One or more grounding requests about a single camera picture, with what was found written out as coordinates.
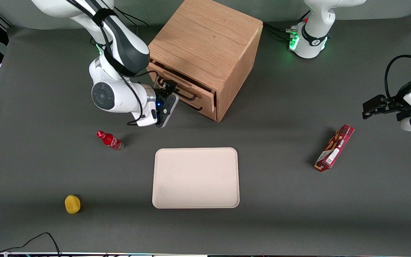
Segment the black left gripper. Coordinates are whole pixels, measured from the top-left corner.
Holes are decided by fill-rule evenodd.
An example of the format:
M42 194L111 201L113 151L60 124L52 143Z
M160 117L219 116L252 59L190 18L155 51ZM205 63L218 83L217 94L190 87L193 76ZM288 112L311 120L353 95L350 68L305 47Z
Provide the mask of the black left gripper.
M398 93L390 96L388 81L387 78L385 78L385 93L387 98L380 94L366 101L362 111L362 118L365 120L377 114L389 114L393 112L397 113L396 118L398 121L411 117L411 105L404 100L404 96L410 92L411 80L402 86L398 90Z

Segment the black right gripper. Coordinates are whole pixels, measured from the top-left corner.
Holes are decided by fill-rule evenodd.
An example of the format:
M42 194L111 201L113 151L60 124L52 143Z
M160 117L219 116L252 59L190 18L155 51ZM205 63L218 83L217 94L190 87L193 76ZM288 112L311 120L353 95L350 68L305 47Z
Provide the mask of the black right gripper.
M164 80L163 85L155 88L156 108L174 109L178 104L177 83L171 80Z

